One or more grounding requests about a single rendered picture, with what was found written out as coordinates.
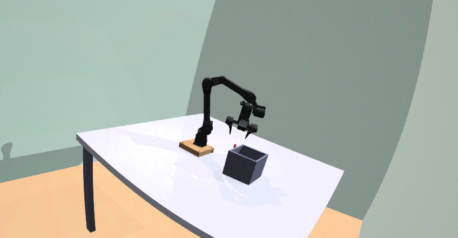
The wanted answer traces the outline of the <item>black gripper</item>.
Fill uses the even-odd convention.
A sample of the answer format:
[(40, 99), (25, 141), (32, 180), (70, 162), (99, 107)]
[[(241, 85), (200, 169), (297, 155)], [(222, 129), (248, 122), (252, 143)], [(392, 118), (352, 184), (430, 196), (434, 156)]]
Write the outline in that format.
[[(225, 123), (229, 126), (229, 129), (230, 129), (230, 134), (231, 134), (231, 130), (232, 130), (232, 124), (237, 124), (238, 125), (238, 122), (241, 118), (244, 118), (244, 120), (249, 120), (250, 118), (250, 115), (244, 115), (242, 113), (240, 113), (240, 116), (239, 116), (239, 119), (238, 121), (236, 120), (233, 120), (234, 118), (233, 117), (230, 117), (230, 116), (227, 116), (226, 118), (226, 121)], [(245, 136), (245, 139), (251, 134), (251, 133), (254, 133), (254, 132), (257, 132), (257, 129), (258, 129), (258, 126), (256, 124), (251, 124), (251, 128), (250, 130), (247, 132), (246, 136)]]

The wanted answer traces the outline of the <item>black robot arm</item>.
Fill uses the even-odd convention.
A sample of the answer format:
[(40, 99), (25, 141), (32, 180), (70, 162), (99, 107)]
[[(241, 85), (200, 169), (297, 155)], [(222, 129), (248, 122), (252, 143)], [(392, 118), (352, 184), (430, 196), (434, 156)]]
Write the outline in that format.
[[(256, 102), (256, 95), (254, 92), (244, 89), (237, 85), (236, 83), (232, 82), (231, 80), (225, 78), (224, 76), (214, 77), (214, 78), (205, 78), (202, 82), (203, 87), (203, 94), (204, 94), (204, 117), (203, 117), (203, 126), (198, 128), (198, 132), (195, 136), (194, 145), (199, 147), (207, 146), (207, 137), (211, 134), (213, 130), (213, 121), (210, 120), (210, 94), (212, 86), (224, 84), (231, 90), (235, 91), (236, 93), (240, 94), (248, 103), (244, 100), (240, 102), (242, 105), (241, 113), (244, 115), (251, 115), (251, 112), (254, 116), (259, 118), (264, 118), (265, 116), (265, 106), (257, 105)], [(252, 105), (250, 105), (252, 104)], [(253, 111), (252, 111), (253, 109)], [(246, 130), (249, 131), (251, 125), (249, 124), (250, 120), (244, 120), (241, 118), (238, 122), (238, 130), (245, 132)]]

